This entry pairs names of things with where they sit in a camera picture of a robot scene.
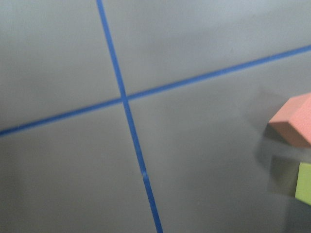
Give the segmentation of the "yellow-green foam cube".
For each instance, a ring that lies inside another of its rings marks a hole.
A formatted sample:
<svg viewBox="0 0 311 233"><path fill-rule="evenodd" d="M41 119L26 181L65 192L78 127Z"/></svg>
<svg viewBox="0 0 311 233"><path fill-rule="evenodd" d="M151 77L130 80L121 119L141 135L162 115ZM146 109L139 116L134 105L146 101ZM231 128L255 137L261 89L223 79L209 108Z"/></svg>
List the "yellow-green foam cube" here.
<svg viewBox="0 0 311 233"><path fill-rule="evenodd" d="M299 164L295 198L305 204L311 204L311 165Z"/></svg>

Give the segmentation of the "orange foam cube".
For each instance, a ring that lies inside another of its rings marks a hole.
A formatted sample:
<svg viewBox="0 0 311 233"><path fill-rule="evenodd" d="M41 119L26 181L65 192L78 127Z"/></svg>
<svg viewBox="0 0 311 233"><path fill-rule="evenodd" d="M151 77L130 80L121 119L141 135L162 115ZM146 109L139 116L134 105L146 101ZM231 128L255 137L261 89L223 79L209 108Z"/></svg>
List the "orange foam cube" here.
<svg viewBox="0 0 311 233"><path fill-rule="evenodd" d="M270 125L288 144L311 147L311 94L289 98L269 120Z"/></svg>

